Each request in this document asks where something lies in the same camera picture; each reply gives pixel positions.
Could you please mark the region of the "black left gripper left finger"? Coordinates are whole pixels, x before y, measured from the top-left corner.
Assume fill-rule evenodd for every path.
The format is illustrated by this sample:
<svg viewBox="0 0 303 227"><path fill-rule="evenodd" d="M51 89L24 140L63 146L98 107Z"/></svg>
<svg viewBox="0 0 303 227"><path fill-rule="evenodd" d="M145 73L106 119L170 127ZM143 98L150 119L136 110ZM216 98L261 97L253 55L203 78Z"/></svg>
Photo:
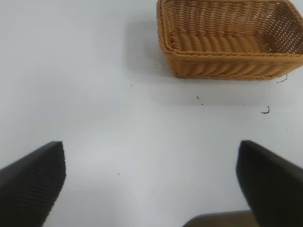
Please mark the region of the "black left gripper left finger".
<svg viewBox="0 0 303 227"><path fill-rule="evenodd" d="M0 171L0 225L41 227L66 178L61 141L51 141Z"/></svg>

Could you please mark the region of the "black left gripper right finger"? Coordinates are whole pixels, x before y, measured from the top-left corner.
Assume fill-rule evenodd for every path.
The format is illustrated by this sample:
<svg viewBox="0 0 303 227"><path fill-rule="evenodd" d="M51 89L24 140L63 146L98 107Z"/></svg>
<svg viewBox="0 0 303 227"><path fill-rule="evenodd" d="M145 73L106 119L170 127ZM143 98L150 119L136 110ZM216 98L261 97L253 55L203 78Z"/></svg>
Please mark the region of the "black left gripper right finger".
<svg viewBox="0 0 303 227"><path fill-rule="evenodd" d="M302 168L253 141L243 140L236 175L261 227L303 225Z"/></svg>

